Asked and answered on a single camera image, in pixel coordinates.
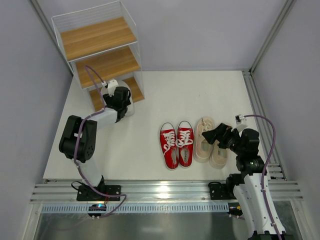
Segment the beige lace sneaker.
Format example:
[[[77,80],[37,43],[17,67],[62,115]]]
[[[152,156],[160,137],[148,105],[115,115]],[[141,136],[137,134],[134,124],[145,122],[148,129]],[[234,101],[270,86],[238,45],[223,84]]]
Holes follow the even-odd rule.
[[[206,163],[213,151],[213,145],[209,144],[202,133],[211,131],[215,128],[214,120],[209,116],[202,117],[196,127],[194,136],[194,157],[199,163]]]
[[[209,164],[215,169],[223,169],[228,160],[227,149],[219,147],[219,142],[215,141],[213,144],[213,150],[209,157]]]

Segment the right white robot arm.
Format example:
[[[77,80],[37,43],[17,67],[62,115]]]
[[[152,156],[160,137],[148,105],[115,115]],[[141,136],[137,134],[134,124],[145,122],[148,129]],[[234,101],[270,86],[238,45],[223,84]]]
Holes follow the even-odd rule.
[[[264,161],[259,156],[259,133],[251,128],[238,131],[221,123],[204,131],[209,144],[218,142],[221,149],[236,154],[238,173],[230,174],[224,184],[228,196],[235,198],[241,208],[250,240],[292,240],[281,223],[274,206]]]

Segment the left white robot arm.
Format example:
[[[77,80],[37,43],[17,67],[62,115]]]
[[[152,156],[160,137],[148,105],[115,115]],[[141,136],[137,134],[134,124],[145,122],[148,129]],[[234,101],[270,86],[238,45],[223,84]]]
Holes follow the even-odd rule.
[[[102,201],[105,198],[120,199],[120,194],[107,191],[105,179],[98,170],[93,155],[96,148],[97,132],[123,119],[133,107],[131,91],[127,86],[112,89],[102,88],[103,107],[91,115],[81,118],[68,117],[58,148],[66,158],[73,161],[82,181],[77,188],[78,201]]]

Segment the white sneaker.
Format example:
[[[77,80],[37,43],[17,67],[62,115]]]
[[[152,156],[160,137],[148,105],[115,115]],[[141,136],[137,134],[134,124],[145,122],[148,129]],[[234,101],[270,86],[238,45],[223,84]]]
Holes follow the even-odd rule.
[[[133,105],[132,91],[131,91],[129,85],[127,83],[125,83],[123,80],[118,80],[117,82],[118,82],[118,85],[120,87],[126,87],[129,90],[129,92],[130,92],[130,94],[129,94],[130,104]]]
[[[126,106],[127,107],[127,112],[125,113],[126,117],[130,117],[135,113],[135,106],[134,103],[131,102],[129,105]]]

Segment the red sneaker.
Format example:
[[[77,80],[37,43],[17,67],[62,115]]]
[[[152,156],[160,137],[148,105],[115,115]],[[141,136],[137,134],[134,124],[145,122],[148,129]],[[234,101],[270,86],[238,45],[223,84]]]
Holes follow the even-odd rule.
[[[176,139],[176,131],[173,125],[169,122],[164,123],[159,131],[159,142],[165,165],[170,170],[175,170],[179,165]]]
[[[188,168],[192,164],[194,150],[194,131],[188,121],[181,121],[177,127],[177,139],[179,164]]]

